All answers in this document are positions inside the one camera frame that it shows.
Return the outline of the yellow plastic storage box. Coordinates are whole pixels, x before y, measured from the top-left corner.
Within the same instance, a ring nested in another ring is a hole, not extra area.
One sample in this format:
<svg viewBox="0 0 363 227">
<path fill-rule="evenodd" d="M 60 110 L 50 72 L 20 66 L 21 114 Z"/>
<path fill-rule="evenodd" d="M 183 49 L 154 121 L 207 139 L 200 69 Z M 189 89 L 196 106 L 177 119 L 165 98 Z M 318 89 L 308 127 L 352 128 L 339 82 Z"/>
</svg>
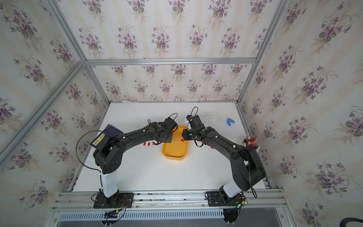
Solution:
<svg viewBox="0 0 363 227">
<path fill-rule="evenodd" d="M 188 152 L 188 141 L 181 141 L 182 131 L 187 129 L 186 126 L 179 126 L 176 131 L 173 132 L 173 138 L 171 143 L 164 143 L 162 148 L 162 154 L 165 158 L 171 160 L 183 160 Z"/>
</svg>

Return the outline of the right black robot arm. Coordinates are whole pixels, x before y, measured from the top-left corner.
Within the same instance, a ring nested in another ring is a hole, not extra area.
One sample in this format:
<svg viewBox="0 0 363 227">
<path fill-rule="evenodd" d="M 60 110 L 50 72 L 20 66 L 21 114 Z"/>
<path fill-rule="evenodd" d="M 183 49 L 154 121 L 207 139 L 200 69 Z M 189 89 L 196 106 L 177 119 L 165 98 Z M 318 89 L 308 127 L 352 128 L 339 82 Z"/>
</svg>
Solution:
<svg viewBox="0 0 363 227">
<path fill-rule="evenodd" d="M 257 148 L 253 145 L 236 144 L 211 127 L 199 131 L 184 129 L 182 137 L 185 141 L 200 141 L 214 148 L 230 161 L 233 179 L 221 186 L 219 190 L 220 199 L 224 204 L 228 204 L 239 193 L 252 189 L 266 177 Z"/>
</svg>

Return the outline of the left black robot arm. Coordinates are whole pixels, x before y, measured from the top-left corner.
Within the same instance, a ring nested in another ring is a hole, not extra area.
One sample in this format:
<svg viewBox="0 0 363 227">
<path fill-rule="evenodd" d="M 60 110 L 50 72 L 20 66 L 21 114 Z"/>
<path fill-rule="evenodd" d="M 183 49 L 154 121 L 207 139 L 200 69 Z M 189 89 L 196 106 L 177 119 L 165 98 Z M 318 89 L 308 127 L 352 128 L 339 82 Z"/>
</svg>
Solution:
<svg viewBox="0 0 363 227">
<path fill-rule="evenodd" d="M 99 172 L 100 193 L 106 198 L 111 198 L 119 193 L 117 169 L 121 166 L 123 154 L 129 149 L 149 141 L 156 141 L 156 145 L 171 143 L 173 133 L 177 129 L 178 124 L 168 118 L 163 122 L 148 122 L 147 126 L 139 130 L 118 135 L 111 135 L 99 130 L 100 134 L 94 140 L 98 144 L 93 146 L 95 148 L 93 157 L 98 168 L 84 164 L 78 153 L 76 153 L 76 157 L 83 167 Z"/>
</svg>

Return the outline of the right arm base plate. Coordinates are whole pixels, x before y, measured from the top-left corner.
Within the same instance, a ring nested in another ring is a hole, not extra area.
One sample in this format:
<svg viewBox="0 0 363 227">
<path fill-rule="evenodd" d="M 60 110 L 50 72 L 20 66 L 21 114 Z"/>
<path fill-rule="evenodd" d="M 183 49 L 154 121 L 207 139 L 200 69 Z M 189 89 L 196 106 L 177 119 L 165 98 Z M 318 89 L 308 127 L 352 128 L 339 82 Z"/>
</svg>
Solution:
<svg viewBox="0 0 363 227">
<path fill-rule="evenodd" d="M 239 193 L 234 197 L 228 197 L 227 194 L 220 191 L 207 191 L 204 196 L 210 207 L 231 206 L 241 208 L 247 204 L 246 197 L 243 193 Z"/>
</svg>

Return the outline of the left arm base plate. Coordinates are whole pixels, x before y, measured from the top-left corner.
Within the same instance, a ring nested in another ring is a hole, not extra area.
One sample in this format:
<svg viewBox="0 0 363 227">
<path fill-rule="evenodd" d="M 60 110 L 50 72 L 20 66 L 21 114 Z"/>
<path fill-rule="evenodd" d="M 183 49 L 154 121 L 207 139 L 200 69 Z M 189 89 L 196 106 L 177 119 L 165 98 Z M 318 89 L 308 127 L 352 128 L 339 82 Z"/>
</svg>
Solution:
<svg viewBox="0 0 363 227">
<path fill-rule="evenodd" d="M 110 198 L 106 198 L 103 193 L 99 192 L 95 198 L 94 209 L 116 209 L 125 206 L 131 208 L 134 199 L 134 193 L 116 193 Z"/>
</svg>

